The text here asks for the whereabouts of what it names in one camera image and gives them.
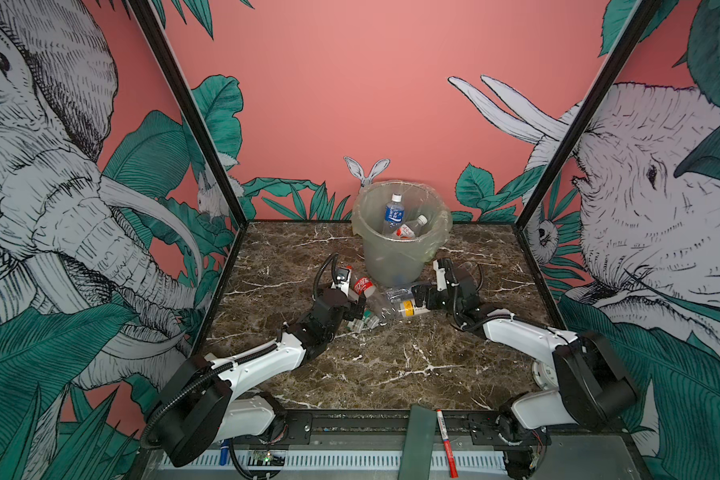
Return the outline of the blue label crushed bottle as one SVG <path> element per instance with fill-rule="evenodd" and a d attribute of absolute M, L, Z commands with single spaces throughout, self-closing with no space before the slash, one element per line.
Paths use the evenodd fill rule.
<path fill-rule="evenodd" d="M 403 223 L 405 208 L 403 205 L 403 196 L 401 194 L 393 194 L 390 202 L 386 205 L 384 214 L 384 224 L 382 234 L 391 235 Z"/>

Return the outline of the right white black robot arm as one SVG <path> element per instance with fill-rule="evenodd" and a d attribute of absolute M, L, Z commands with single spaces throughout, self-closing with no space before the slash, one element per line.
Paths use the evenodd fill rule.
<path fill-rule="evenodd" d="M 480 299 L 481 276 L 433 262 L 434 283 L 412 287 L 413 306 L 451 315 L 456 330 L 519 351 L 534 360 L 539 389 L 508 401 L 495 421 L 500 438 L 518 445 L 545 427 L 577 425 L 590 432 L 609 426 L 638 400 L 638 388 L 601 334 L 539 326 Z"/>

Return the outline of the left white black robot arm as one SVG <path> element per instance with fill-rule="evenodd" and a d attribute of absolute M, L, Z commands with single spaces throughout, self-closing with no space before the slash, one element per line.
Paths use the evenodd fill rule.
<path fill-rule="evenodd" d="M 317 358 L 341 323 L 362 318 L 365 306 L 364 295 L 324 289 L 311 309 L 274 339 L 229 357 L 189 358 L 145 415 L 140 446 L 161 450 L 173 466 L 183 467 L 217 442 L 262 435 L 281 413 L 280 404 L 264 394 L 242 396 Z"/>

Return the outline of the red white label water bottle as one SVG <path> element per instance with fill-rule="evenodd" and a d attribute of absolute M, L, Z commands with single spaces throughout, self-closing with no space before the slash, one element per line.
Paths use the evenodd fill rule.
<path fill-rule="evenodd" d="M 429 223 L 424 215 L 418 215 L 413 220 L 402 223 L 394 231 L 394 237 L 398 240 L 413 240 L 420 236 L 423 227 Z"/>

